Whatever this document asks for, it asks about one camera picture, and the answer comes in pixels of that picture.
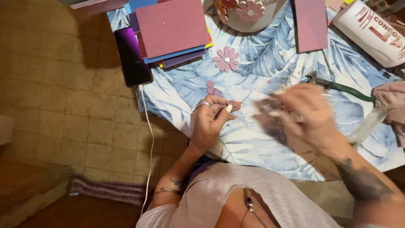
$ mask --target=white cable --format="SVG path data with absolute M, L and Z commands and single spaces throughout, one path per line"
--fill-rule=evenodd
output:
M 139 90 L 141 91 L 141 94 L 142 94 L 143 106 L 145 107 L 146 120 L 148 121 L 149 129 L 151 130 L 151 134 L 152 134 L 151 161 L 150 161 L 150 166 L 149 166 L 148 181 L 146 182 L 145 202 L 143 202 L 143 206 L 142 206 L 142 210 L 141 210 L 141 216 L 142 216 L 143 208 L 145 207 L 146 200 L 148 199 L 149 179 L 151 178 L 151 173 L 152 173 L 152 151 L 153 151 L 153 144 L 155 143 L 155 137 L 153 136 L 151 123 L 149 122 L 148 111 L 146 110 L 145 97 L 143 96 L 143 85 L 139 85 Z

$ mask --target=tattoo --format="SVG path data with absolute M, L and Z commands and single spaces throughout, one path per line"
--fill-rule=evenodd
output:
M 365 168 L 354 169 L 350 158 L 337 163 L 337 169 L 356 200 L 380 200 L 392 194 L 391 189 L 375 174 Z
M 170 181 L 173 182 L 174 187 L 161 187 L 160 191 L 156 191 L 155 193 L 160 193 L 160 192 L 164 192 L 164 191 L 170 191 L 170 192 L 176 193 L 177 195 L 182 196 L 185 189 L 187 188 L 188 179 L 189 178 L 186 178 L 184 180 L 172 180 L 170 178 Z

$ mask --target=blue leaf print tablecloth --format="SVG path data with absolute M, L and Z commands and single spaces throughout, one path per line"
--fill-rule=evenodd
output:
M 257 103 L 267 100 L 270 90 L 277 91 L 282 84 L 297 84 L 313 70 L 321 78 L 353 87 L 364 94 L 370 94 L 372 88 L 399 78 L 385 70 L 377 70 L 364 59 L 362 50 L 353 50 L 331 29 L 328 29 L 330 46 L 324 51 L 333 76 L 321 52 L 296 54 L 294 20 L 289 2 L 269 27 L 255 34 L 237 32 L 219 22 L 212 2 L 203 0 L 203 6 L 214 46 L 202 59 L 168 69 L 155 66 L 152 69 L 154 82 L 144 86 L 147 110 L 170 121 L 191 137 L 192 112 L 207 94 L 205 84 L 211 80 L 222 97 L 243 100 L 242 109 L 236 113 L 238 118 L 222 128 L 213 153 L 236 164 L 277 171 L 290 179 L 324 181 L 324 173 L 317 168 L 317 156 L 308 162 L 283 143 L 282 130 L 276 129 L 269 134 L 269 130 L 263 128 L 255 118 L 262 112 Z M 330 19 L 335 14 L 328 9 Z M 216 51 L 225 46 L 240 54 L 236 71 L 225 73 L 214 67 Z M 329 94 L 332 95 L 330 103 L 334 107 L 337 127 L 344 135 L 349 135 L 373 108 L 372 103 L 347 93 L 331 90 Z M 138 102 L 140 111 L 144 111 L 142 102 Z M 378 125 L 359 146 L 358 152 L 380 171 L 405 164 L 403 149 L 397 147 L 395 135 L 388 125 Z

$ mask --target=fingernail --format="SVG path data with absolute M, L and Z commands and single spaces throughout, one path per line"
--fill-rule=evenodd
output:
M 282 91 L 282 90 L 279 90 L 279 91 L 273 92 L 272 94 L 278 96 L 278 95 L 283 94 L 283 93 L 285 93 L 285 92 Z
M 267 113 L 267 117 L 272 116 L 272 117 L 279 117 L 280 113 L 276 112 L 276 111 L 272 111 Z
M 231 110 L 232 110 L 232 105 L 228 105 L 228 106 L 226 107 L 226 111 L 227 111 L 228 113 L 230 113 Z

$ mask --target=phone screen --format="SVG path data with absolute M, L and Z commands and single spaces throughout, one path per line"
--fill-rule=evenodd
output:
M 125 84 L 132 87 L 153 81 L 148 64 L 145 64 L 139 53 L 138 39 L 132 28 L 124 28 L 114 32 L 118 54 L 121 60 Z

